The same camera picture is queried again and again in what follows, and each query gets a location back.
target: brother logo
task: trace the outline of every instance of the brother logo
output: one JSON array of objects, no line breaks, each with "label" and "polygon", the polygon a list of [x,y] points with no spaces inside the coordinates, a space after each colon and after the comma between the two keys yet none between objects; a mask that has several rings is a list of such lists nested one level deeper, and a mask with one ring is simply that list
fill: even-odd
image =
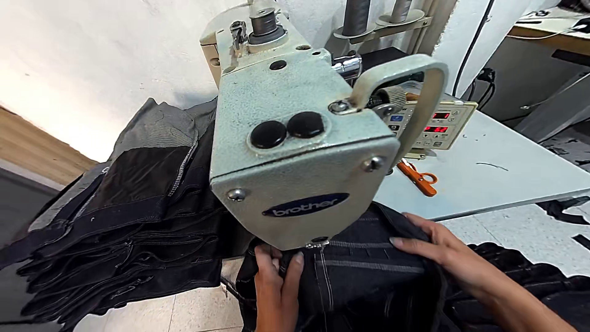
[{"label": "brother logo", "polygon": [[281,205],[273,206],[262,212],[268,217],[294,217],[304,214],[318,212],[334,205],[337,205],[348,198],[348,194],[327,194],[308,197],[301,200],[290,201]]}]

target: control panel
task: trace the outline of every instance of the control panel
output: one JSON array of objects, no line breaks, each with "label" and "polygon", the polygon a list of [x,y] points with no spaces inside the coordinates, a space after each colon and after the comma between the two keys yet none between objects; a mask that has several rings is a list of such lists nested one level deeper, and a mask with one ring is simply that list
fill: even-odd
[{"label": "control panel", "polygon": [[[419,95],[421,83],[409,81],[401,84],[407,92]],[[396,136],[400,136],[409,122],[417,101],[409,100],[397,113],[388,115],[385,123]],[[464,102],[452,96],[443,96],[438,110],[424,128],[413,148],[448,150],[477,108],[475,102]]]}]

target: control panel button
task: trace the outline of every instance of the control panel button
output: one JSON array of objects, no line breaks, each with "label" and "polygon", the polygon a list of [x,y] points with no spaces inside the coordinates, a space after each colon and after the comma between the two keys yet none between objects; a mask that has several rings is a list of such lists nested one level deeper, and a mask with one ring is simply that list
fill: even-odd
[{"label": "control panel button", "polygon": [[270,149],[281,144],[287,137],[287,128],[279,121],[266,121],[257,125],[252,134],[250,142],[259,149]]},{"label": "control panel button", "polygon": [[312,138],[324,132],[324,122],[316,112],[301,112],[289,119],[287,131],[291,136]]}]

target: hand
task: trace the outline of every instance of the hand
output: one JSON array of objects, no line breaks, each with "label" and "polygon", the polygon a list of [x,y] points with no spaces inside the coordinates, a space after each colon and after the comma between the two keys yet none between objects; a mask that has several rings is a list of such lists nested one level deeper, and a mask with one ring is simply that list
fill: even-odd
[{"label": "hand", "polygon": [[293,332],[299,313],[299,279],[303,271],[303,253],[293,256],[285,280],[278,275],[281,252],[270,245],[254,248],[258,273],[256,285],[256,332]]},{"label": "hand", "polygon": [[420,227],[431,238],[432,243],[400,237],[392,237],[391,243],[399,250],[430,258],[440,264],[473,297],[487,302],[490,294],[520,288],[502,271],[457,239],[445,226],[411,213],[404,213],[404,216]]}]

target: orange scissors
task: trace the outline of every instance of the orange scissors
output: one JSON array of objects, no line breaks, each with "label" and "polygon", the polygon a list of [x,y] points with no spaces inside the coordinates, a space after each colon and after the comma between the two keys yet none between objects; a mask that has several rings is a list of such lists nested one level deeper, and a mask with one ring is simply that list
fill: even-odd
[{"label": "orange scissors", "polygon": [[[431,184],[435,184],[438,181],[436,175],[432,173],[419,173],[418,170],[416,170],[416,167],[410,164],[405,158],[402,158],[402,161],[398,163],[398,168],[410,180],[412,180],[416,187],[422,191],[422,194],[425,194],[428,197],[437,194],[436,189],[431,186]],[[425,176],[432,178],[432,180],[426,180],[426,178],[424,178]]]}]

